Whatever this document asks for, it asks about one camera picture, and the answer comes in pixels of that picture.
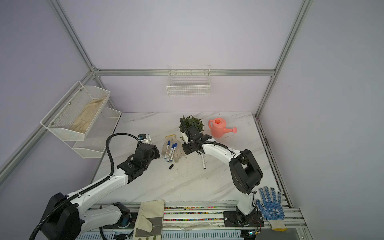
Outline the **white marker pen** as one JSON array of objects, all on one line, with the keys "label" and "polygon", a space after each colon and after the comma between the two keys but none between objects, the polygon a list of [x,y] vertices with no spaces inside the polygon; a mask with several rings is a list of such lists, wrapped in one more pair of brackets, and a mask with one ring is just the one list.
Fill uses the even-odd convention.
[{"label": "white marker pen", "polygon": [[173,144],[172,147],[169,150],[169,153],[167,155],[167,162],[172,162],[173,161],[172,160],[172,154],[173,154],[174,148],[175,148],[175,144]]},{"label": "white marker pen", "polygon": [[171,141],[168,141],[167,143],[167,147],[166,147],[166,152],[165,152],[165,160],[168,162],[168,155],[169,155],[169,150],[170,150],[170,146],[171,146]]},{"label": "white marker pen", "polygon": [[177,151],[177,146],[178,146],[178,143],[175,143],[175,148],[174,148],[174,151],[173,151],[173,154],[172,154],[172,160],[174,161],[175,157],[176,157],[176,151]]},{"label": "white marker pen", "polygon": [[206,170],[206,161],[204,154],[201,154],[203,169]]}]

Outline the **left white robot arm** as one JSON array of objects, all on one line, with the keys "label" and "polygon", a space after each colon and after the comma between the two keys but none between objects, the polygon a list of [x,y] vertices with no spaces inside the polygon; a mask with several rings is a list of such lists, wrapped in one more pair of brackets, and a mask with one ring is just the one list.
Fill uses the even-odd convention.
[{"label": "left white robot arm", "polygon": [[141,144],[130,158],[118,165],[111,176],[67,195],[53,195],[37,230],[49,240],[74,240],[90,230],[127,222],[130,210],[120,202],[99,210],[90,210],[90,207],[141,176],[151,161],[159,157],[160,152],[155,145]]}]

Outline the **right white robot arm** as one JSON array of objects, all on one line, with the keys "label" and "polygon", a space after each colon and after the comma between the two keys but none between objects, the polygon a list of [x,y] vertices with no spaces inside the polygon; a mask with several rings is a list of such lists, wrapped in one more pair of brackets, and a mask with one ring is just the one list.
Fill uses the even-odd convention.
[{"label": "right white robot arm", "polygon": [[240,227],[247,227],[255,215],[254,188],[261,183],[263,172],[253,153],[245,149],[235,150],[216,142],[210,135],[204,135],[196,123],[187,126],[187,119],[180,119],[183,151],[186,155],[197,153],[202,157],[212,156],[228,165],[234,186],[241,192],[236,207],[236,222]]}]

